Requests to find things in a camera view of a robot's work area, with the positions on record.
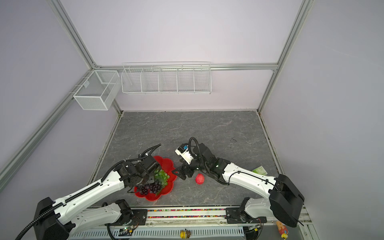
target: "white wall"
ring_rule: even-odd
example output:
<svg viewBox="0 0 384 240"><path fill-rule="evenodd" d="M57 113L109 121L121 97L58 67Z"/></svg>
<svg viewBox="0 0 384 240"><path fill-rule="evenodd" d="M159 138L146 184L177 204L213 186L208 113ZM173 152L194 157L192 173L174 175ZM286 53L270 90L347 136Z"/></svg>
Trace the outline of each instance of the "white wall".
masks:
<svg viewBox="0 0 384 240"><path fill-rule="evenodd" d="M14 239L33 220L37 203L87 185L116 120L114 109L85 111L73 102L0 193L0 239ZM35 239L31 229L23 240Z"/></svg>
<svg viewBox="0 0 384 240"><path fill-rule="evenodd" d="M383 12L316 0L262 112L320 239L382 239Z"/></svg>
<svg viewBox="0 0 384 240"><path fill-rule="evenodd" d="M0 2L0 167L88 70L45 0Z"/></svg>
<svg viewBox="0 0 384 240"><path fill-rule="evenodd" d="M275 63L302 0L62 0L98 65Z"/></svg>
<svg viewBox="0 0 384 240"><path fill-rule="evenodd" d="M212 71L211 94L145 94L116 97L122 110L257 109L271 70Z"/></svg>

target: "orange toy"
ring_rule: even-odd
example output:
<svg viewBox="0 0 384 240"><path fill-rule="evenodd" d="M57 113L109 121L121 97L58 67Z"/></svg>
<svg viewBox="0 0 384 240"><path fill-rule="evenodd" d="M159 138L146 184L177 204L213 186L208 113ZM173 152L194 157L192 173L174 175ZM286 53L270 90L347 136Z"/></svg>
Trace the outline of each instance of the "orange toy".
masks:
<svg viewBox="0 0 384 240"><path fill-rule="evenodd" d="M281 234L281 237L284 239L288 238L288 229L287 227L280 221L276 222L277 228L279 229L279 233Z"/></svg>

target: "wire basket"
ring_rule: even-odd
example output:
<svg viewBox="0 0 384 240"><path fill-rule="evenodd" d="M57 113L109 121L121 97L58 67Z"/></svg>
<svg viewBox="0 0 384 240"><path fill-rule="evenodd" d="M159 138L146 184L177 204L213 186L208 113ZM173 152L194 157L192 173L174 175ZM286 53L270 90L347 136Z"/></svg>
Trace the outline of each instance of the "wire basket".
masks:
<svg viewBox="0 0 384 240"><path fill-rule="evenodd" d="M117 71L94 70L73 97L84 110L108 110L120 87Z"/></svg>
<svg viewBox="0 0 384 240"><path fill-rule="evenodd" d="M211 93L210 66L124 67L122 91L126 94Z"/></svg>

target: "red ball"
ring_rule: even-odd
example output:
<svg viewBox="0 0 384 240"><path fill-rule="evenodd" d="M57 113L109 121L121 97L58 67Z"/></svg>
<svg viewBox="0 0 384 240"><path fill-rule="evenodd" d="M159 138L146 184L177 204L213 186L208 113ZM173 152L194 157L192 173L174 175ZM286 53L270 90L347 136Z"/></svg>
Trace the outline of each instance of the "red ball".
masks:
<svg viewBox="0 0 384 240"><path fill-rule="evenodd" d="M196 183L197 184L203 184L204 183L204 176L201 174L201 173L199 173L197 176L196 176L196 179L195 179L195 181L196 181Z"/></svg>

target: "red bowl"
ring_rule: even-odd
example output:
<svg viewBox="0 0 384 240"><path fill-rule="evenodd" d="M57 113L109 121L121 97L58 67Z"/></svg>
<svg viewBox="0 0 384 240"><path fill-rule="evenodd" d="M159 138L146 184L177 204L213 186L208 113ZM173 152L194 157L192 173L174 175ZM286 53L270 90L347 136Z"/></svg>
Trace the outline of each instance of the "red bowl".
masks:
<svg viewBox="0 0 384 240"><path fill-rule="evenodd" d="M173 182L176 180L177 176L172 173L172 170L175 168L173 167L173 161L170 160L169 158L162 158L160 156L154 156L156 161L161 165L161 169L164 170L169 175L168 178L168 185L166 185L159 194L154 194L154 193L148 193L147 195L141 195L140 193L135 193L137 197L145 197L148 201L156 201L161 197L161 195L166 195L170 193L173 189Z"/></svg>

